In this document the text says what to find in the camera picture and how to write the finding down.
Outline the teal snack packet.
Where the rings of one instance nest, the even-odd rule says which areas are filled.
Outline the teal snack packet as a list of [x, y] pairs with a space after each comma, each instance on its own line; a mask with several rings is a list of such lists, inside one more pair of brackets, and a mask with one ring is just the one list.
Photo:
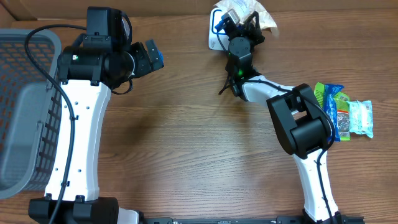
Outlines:
[[373, 133], [373, 106], [370, 100], [349, 101], [349, 131], [355, 134], [365, 134], [369, 138]]

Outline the beige cookie pouch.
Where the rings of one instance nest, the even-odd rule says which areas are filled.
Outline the beige cookie pouch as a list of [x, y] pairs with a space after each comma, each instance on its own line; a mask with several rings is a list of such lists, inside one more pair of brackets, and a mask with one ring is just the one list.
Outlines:
[[233, 9], [242, 24], [254, 11], [259, 14], [259, 24], [262, 30], [270, 30], [272, 35], [278, 36], [279, 30], [271, 14], [257, 0], [221, 0], [214, 7], [227, 12]]

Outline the blue cookie packet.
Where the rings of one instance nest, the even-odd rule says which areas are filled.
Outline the blue cookie packet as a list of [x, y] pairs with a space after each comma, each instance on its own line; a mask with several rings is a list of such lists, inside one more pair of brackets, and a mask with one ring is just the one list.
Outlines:
[[338, 120], [337, 120], [338, 110], [337, 110], [335, 96], [343, 88], [344, 86], [339, 84], [325, 84], [323, 92], [323, 110], [331, 119], [335, 130], [335, 133], [332, 134], [329, 137], [329, 139], [334, 137], [335, 141], [337, 142], [340, 142], [340, 134], [338, 130]]

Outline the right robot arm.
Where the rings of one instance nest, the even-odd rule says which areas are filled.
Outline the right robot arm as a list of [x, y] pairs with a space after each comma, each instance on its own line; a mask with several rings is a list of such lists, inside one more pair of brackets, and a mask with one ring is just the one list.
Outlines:
[[258, 12], [240, 23], [231, 9], [215, 28], [223, 30], [229, 40], [222, 47], [228, 58], [225, 88], [269, 110], [279, 144], [296, 163], [304, 194], [304, 222], [344, 223], [333, 200], [326, 164], [336, 130], [312, 89], [307, 84], [292, 87], [271, 82], [255, 69], [252, 53], [265, 40]]

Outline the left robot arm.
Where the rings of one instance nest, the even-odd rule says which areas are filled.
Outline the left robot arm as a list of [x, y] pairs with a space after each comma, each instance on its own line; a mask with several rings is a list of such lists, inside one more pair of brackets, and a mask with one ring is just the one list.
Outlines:
[[163, 68], [153, 40], [132, 41], [125, 12], [89, 7], [86, 26], [57, 60], [52, 85], [62, 96], [55, 162], [42, 198], [32, 199], [28, 214], [38, 223], [140, 224], [141, 213], [121, 208], [114, 197], [101, 197], [98, 154], [103, 118], [123, 83]]

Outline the green gummy candy bag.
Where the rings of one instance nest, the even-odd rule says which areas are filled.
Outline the green gummy candy bag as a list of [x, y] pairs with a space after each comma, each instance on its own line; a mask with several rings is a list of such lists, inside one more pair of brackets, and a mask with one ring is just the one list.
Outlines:
[[[315, 85], [314, 94], [315, 97], [323, 109], [323, 92], [324, 92], [324, 85], [318, 82]], [[349, 96], [342, 92], [342, 90], [335, 96], [338, 115], [338, 130], [340, 134], [340, 141], [349, 141], [350, 140], [350, 133], [349, 133]]]

